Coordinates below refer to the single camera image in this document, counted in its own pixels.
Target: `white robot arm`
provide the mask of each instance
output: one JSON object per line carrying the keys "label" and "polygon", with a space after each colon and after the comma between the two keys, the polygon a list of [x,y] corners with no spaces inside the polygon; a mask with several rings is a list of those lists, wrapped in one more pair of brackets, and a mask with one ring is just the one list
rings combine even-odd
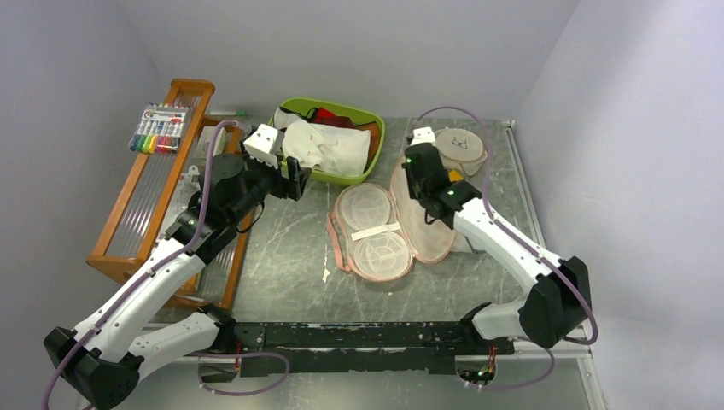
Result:
{"label": "white robot arm", "polygon": [[[237,125],[222,121],[222,126]],[[207,160],[203,197],[166,231],[149,259],[103,306],[72,330],[55,328],[44,340],[56,373],[98,410],[121,403],[151,372],[187,354],[225,351],[234,343],[236,322],[208,305],[177,324],[141,335],[154,313],[189,278],[208,265],[237,235],[243,218],[267,195],[299,200],[311,170],[288,158],[288,177],[277,163],[281,137],[260,126],[244,141],[244,157],[217,155]],[[52,385],[46,390],[44,407]]]}
{"label": "white robot arm", "polygon": [[593,316],[586,265],[575,257],[564,261],[533,242],[468,182],[451,182],[431,128],[412,132],[405,155],[403,167],[410,197],[417,199],[434,220],[442,220],[487,251],[513,275],[527,296],[524,301],[491,304],[476,312],[471,322],[483,338],[526,337],[549,349]]}

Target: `white wall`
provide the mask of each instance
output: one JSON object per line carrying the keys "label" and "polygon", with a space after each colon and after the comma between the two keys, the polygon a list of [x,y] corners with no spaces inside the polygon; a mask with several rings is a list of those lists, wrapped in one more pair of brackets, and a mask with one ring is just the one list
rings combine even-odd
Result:
{"label": "white wall", "polygon": [[514,118],[577,0],[121,3],[163,79],[212,80],[214,108],[268,114],[304,96]]}
{"label": "white wall", "polygon": [[[165,92],[112,2],[0,10],[0,396],[14,410],[40,407],[45,335],[118,288],[85,257],[131,167],[134,121]],[[76,397],[60,382],[53,408]]]}
{"label": "white wall", "polygon": [[518,118],[610,408],[724,407],[724,5],[581,0]]}

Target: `green plastic basket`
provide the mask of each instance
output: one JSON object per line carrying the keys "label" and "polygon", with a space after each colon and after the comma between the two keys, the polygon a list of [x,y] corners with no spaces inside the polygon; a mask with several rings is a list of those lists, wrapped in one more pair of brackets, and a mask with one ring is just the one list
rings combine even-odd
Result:
{"label": "green plastic basket", "polygon": [[[375,165],[377,164],[377,158],[380,157],[380,151],[382,151],[382,143],[384,143],[384,121],[382,118],[380,118],[378,115],[375,115],[373,113],[369,113],[367,111],[348,107],[346,105],[341,104],[335,104],[333,102],[328,101],[322,101],[322,100],[315,100],[313,98],[303,98],[303,97],[296,97],[296,98],[290,98],[289,100],[282,103],[282,108],[286,108],[288,110],[294,111],[296,113],[300,113],[302,115],[307,114],[310,109],[312,108],[319,108],[324,107],[327,108],[329,111],[335,113],[336,115],[341,115],[344,117],[349,117],[350,120],[355,125],[359,124],[369,124],[371,122],[376,122],[377,126],[380,128],[380,145],[379,148],[377,148],[377,152],[375,153],[375,157],[372,158],[372,162],[370,165],[365,169],[365,172],[362,175],[359,175],[358,177],[342,177],[341,175],[334,175],[331,173],[323,173],[319,170],[312,170],[312,179],[320,181],[320,182],[326,182],[329,184],[335,184],[335,185],[356,185],[360,184],[367,179],[367,176],[370,175],[372,172],[372,169],[375,168]],[[269,125],[274,126],[274,117],[269,120]],[[282,168],[286,172],[287,170],[287,162],[284,161],[282,163]]]}

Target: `yellow tab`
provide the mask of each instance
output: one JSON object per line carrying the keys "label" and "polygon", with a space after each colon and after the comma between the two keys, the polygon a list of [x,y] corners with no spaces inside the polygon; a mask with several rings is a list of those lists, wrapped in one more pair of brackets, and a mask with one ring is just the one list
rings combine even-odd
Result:
{"label": "yellow tab", "polygon": [[450,179],[450,182],[458,182],[464,179],[463,175],[461,175],[458,171],[455,171],[454,169],[447,173],[447,177]]}

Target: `gray marble surface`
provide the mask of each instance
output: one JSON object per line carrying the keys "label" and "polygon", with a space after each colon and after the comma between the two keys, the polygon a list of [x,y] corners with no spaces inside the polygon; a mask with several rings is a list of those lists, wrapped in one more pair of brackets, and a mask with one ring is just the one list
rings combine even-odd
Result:
{"label": "gray marble surface", "polygon": [[[366,182],[388,188],[411,122],[385,119],[382,153]],[[481,133],[470,120],[428,120],[422,125]],[[508,141],[498,123],[489,122],[487,127],[495,145],[490,202],[529,235],[530,221]],[[476,186],[482,185],[481,176],[482,171],[474,178]],[[510,302],[522,296],[513,277],[488,255],[451,253],[434,265],[415,262],[404,278],[384,284],[337,269],[324,222],[343,189],[311,181],[299,202],[267,200],[244,260],[233,308],[237,320],[456,320],[482,302]],[[326,282],[325,269],[331,272]]]}

